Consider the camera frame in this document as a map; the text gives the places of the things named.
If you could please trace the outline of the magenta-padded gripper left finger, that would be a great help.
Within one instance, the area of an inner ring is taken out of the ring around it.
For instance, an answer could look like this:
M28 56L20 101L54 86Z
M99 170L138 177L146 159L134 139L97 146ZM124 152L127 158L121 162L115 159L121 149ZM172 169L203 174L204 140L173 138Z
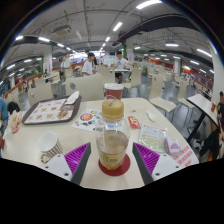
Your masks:
M86 143L66 155L57 154L43 169L76 185L81 183L87 161L91 154L91 143Z

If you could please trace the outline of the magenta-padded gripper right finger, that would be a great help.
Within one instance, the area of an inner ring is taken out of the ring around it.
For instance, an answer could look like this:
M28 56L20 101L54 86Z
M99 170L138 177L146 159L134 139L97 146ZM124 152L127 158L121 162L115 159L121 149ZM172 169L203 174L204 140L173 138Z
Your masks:
M138 143L133 144L132 150L145 185L164 178L182 169L168 154L161 154Z

